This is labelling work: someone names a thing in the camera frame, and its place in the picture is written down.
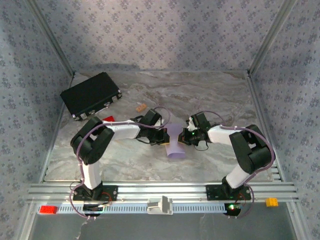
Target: white bracket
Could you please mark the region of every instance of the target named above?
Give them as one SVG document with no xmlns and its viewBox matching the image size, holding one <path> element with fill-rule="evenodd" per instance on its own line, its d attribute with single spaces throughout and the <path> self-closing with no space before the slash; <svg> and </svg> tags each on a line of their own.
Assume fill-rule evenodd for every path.
<svg viewBox="0 0 320 240">
<path fill-rule="evenodd" d="M 157 214 L 157 215 L 172 215 L 174 214 L 172 198 L 167 198 L 162 196 L 161 200 L 148 200 L 147 201 L 147 210 L 148 214 Z"/>
</svg>

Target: marble tabletop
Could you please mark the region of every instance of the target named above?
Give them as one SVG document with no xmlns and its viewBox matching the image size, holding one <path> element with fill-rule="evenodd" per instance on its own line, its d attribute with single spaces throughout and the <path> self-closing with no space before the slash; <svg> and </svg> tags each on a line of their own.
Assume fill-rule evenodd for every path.
<svg viewBox="0 0 320 240">
<path fill-rule="evenodd" d="M 97 73 L 77 73 L 72 86 Z M 203 72 L 108 72 L 122 91 L 122 98 L 97 113 L 100 119 L 113 116 L 116 121 L 145 114 L 136 107 L 163 106 L 171 112 L 171 123 L 185 126 L 190 115 L 202 110 L 219 113 L 229 126 L 257 124 L 247 81 L 241 74 Z M 164 118 L 164 110 L 159 110 Z M 220 120 L 207 114 L 212 123 Z M 45 181 L 80 179 L 76 156 L 70 140 L 86 121 L 75 121 L 65 107 L 60 128 L 49 158 Z M 237 164 L 231 146 L 209 144 L 206 151 L 184 146 L 186 158 L 170 159 L 163 145 L 150 146 L 135 139 L 112 141 L 100 159 L 103 181 L 220 181 Z M 271 175 L 259 173 L 254 181 L 268 181 Z"/>
</svg>

